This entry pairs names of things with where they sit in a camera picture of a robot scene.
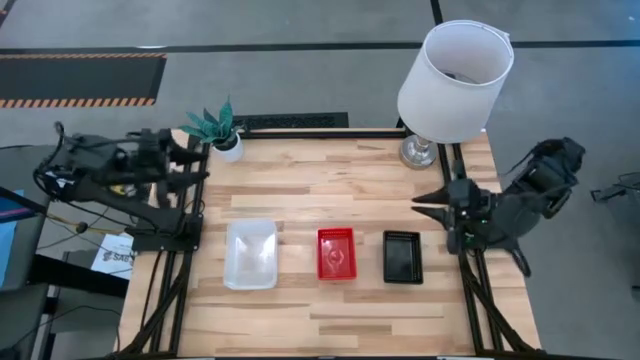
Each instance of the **red container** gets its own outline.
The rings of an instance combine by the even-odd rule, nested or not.
[[[318,230],[318,279],[356,278],[356,249],[353,229]]]

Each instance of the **black container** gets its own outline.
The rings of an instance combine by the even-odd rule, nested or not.
[[[384,282],[422,284],[422,249],[420,233],[385,231]]]

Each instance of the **lamp base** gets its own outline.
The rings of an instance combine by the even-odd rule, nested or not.
[[[411,135],[404,139],[400,146],[400,160],[411,169],[422,170],[429,167],[438,156],[438,149],[432,142]]]

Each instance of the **wooden tabletop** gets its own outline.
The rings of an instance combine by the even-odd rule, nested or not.
[[[244,140],[244,146],[240,162],[226,164],[215,154],[209,160],[205,228],[191,268],[180,356],[473,354],[457,259],[445,249],[440,224],[410,209],[412,197],[442,186],[439,164],[405,167],[396,139]],[[462,151],[469,177],[499,191],[487,136]],[[274,289],[223,285],[226,227],[243,218],[277,224]],[[331,227],[354,230],[355,280],[316,277],[316,232]],[[423,285],[384,283],[384,230],[421,233]],[[155,257],[136,258],[120,324],[123,344],[139,329]],[[520,272],[503,252],[487,251],[486,259],[496,304],[525,341],[538,346]],[[149,313],[162,261],[158,269]],[[490,347],[486,321],[482,326]],[[161,349],[168,347],[170,327],[166,321]]]

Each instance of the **table lamp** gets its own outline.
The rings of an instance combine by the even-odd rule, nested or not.
[[[414,135],[402,161],[424,169],[436,158],[433,142],[450,144],[480,134],[511,66],[509,34],[470,20],[431,29],[398,93],[398,111]]]

